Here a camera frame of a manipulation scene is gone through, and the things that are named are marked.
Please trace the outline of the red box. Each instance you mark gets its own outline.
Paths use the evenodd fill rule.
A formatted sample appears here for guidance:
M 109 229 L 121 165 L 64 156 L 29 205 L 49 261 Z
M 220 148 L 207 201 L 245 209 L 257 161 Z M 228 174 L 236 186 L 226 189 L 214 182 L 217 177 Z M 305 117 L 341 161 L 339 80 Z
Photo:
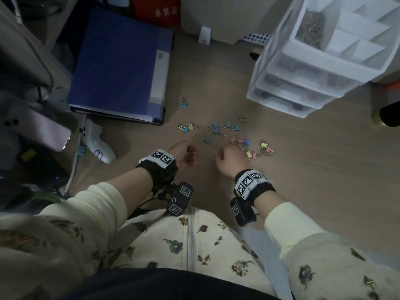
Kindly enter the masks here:
M 130 0 L 139 21 L 181 28 L 181 0 Z

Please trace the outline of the scattered pile of pastel clips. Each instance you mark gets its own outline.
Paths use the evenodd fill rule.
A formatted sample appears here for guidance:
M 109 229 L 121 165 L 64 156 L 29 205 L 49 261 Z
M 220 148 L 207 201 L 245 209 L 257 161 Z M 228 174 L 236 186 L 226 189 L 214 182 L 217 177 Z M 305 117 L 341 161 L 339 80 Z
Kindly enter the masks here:
M 189 131 L 193 131 L 194 129 L 200 129 L 200 124 L 188 123 L 186 125 L 178 124 L 177 128 L 181 130 L 183 133 L 188 133 Z M 271 148 L 271 146 L 265 141 L 261 141 L 259 145 L 259 151 L 249 150 L 251 146 L 251 142 L 249 139 L 243 138 L 240 135 L 240 125 L 237 123 L 232 125 L 229 121 L 225 121 L 225 124 L 219 125 L 216 121 L 214 121 L 211 125 L 207 126 L 206 129 L 211 131 L 213 135 L 220 136 L 221 138 L 225 137 L 223 131 L 226 132 L 234 132 L 234 136 L 230 139 L 229 143 L 236 146 L 238 149 L 244 152 L 246 158 L 249 161 L 256 160 L 257 158 L 264 158 L 266 156 L 275 156 L 276 152 Z M 210 144 L 215 147 L 216 144 L 209 138 L 206 137 L 204 142 Z

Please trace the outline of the heap of small metal clips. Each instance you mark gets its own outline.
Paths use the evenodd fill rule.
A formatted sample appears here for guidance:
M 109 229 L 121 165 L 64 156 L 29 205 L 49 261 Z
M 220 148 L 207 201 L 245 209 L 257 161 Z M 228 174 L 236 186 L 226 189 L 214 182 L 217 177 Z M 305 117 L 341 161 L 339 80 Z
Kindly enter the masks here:
M 321 50 L 325 22 L 326 16 L 323 12 L 306 9 L 295 39 Z

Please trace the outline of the black wristband with marker tags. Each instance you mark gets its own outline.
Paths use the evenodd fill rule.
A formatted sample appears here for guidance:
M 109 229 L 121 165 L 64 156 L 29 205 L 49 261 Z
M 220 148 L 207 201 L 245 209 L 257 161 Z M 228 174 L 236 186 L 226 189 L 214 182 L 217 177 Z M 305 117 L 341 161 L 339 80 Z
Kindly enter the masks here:
M 152 191 L 173 182 L 178 172 L 176 158 L 161 149 L 141 159 L 135 168 L 143 168 L 150 174 L 153 181 Z
M 243 170 L 234 178 L 234 194 L 254 207 L 254 201 L 266 191 L 274 191 L 271 181 L 260 171 Z

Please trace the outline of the person's right hand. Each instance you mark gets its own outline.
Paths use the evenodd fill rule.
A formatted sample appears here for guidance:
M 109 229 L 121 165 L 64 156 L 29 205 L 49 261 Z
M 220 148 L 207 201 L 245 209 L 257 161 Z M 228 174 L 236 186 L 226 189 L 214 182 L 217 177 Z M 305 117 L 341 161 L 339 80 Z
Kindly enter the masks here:
M 234 179 L 238 173 L 249 169 L 249 161 L 237 148 L 232 146 L 223 148 L 225 148 L 225 171 L 220 171 L 220 173 Z

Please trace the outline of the blue file folder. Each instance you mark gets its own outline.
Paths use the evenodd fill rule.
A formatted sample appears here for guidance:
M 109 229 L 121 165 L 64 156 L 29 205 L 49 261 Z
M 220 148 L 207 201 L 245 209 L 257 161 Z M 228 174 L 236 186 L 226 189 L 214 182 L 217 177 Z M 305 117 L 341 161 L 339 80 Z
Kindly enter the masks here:
M 160 126 L 172 29 L 93 8 L 66 99 L 70 110 Z

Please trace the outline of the cream floral jacket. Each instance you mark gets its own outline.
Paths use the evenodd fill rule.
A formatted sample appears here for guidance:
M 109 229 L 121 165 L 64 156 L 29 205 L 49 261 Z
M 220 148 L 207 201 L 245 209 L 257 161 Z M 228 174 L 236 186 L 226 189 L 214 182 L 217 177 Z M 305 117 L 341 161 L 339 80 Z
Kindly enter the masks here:
M 281 261 L 296 300 L 400 300 L 400 273 L 328 232 Z M 55 217 L 0 216 L 0 300 L 53 300 L 116 268 L 190 271 L 276 295 L 256 253 L 211 212 L 151 211 L 108 240 Z

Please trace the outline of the white blue-dotted sheet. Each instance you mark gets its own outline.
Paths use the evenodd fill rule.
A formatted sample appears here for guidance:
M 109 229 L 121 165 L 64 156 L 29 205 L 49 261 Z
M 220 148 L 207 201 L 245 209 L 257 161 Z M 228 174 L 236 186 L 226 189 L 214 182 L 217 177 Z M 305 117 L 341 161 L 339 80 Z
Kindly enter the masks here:
M 270 38 L 271 38 L 271 35 L 268 35 L 268 34 L 252 33 L 252 34 L 245 35 L 244 37 L 241 38 L 241 40 L 252 43 L 252 44 L 266 46 L 267 43 L 269 42 Z

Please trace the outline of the person's left forearm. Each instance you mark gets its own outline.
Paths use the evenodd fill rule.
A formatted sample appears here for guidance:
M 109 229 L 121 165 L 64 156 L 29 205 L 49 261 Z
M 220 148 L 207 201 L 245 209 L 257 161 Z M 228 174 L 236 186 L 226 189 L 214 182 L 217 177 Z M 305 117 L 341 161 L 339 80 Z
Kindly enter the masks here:
M 51 204 L 41 217 L 55 217 L 82 226 L 91 234 L 110 239 L 151 192 L 153 180 L 143 168 L 135 168 L 107 182 L 91 185 L 74 197 Z

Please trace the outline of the white plastic drawer organizer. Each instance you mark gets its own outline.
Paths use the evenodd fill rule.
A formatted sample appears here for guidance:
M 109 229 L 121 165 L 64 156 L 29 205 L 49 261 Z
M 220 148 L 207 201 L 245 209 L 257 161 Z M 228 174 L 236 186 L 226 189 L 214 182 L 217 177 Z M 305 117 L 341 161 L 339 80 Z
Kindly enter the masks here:
M 295 39 L 306 11 L 326 16 L 322 49 Z M 400 50 L 400 0 L 293 0 L 257 59 L 247 98 L 300 118 L 378 80 Z

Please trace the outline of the person's right forearm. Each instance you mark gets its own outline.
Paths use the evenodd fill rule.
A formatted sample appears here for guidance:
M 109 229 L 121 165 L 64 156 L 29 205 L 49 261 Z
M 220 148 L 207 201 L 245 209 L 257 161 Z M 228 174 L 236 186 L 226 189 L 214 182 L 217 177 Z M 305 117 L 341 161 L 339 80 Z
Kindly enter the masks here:
M 280 258 L 303 239 L 326 231 L 294 204 L 274 191 L 256 198 L 254 206 L 264 220 L 264 229 L 280 248 Z

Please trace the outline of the white bracket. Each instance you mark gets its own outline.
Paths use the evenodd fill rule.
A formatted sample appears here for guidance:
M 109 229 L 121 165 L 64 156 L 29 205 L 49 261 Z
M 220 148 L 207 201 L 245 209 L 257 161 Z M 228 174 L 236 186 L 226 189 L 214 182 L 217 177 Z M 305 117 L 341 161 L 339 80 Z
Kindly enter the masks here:
M 211 28 L 202 26 L 198 36 L 198 43 L 209 46 L 212 39 Z

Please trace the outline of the white handheld device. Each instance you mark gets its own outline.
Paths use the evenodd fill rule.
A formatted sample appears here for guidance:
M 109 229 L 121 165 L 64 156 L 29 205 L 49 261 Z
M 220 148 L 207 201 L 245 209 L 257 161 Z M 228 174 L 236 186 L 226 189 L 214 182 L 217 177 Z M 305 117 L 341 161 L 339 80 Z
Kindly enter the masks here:
M 116 155 L 102 139 L 103 128 L 91 119 L 85 118 L 82 127 L 83 143 L 93 154 L 106 164 L 112 163 Z

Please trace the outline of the grey fabric bag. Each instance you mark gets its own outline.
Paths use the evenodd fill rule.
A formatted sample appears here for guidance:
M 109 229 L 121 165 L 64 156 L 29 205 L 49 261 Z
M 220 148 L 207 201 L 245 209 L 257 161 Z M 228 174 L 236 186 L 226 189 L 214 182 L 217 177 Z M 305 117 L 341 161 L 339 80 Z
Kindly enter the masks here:
M 57 112 L 66 102 L 74 58 L 57 43 L 78 0 L 0 0 L 0 78 L 37 87 L 37 97 Z

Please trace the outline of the person's left hand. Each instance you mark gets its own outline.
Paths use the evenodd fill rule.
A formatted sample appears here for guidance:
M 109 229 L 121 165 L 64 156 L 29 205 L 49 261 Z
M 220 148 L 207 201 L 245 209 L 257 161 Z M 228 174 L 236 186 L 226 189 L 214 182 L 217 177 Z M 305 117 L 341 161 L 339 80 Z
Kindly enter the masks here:
M 192 144 L 190 141 L 185 140 L 181 141 L 172 147 L 170 147 L 167 152 L 171 154 L 172 156 L 175 157 L 176 165 L 178 167 L 179 171 L 185 170 L 189 167 L 185 166 L 185 161 L 184 161 L 184 156 L 185 156 L 185 151 L 187 148 L 188 144 Z

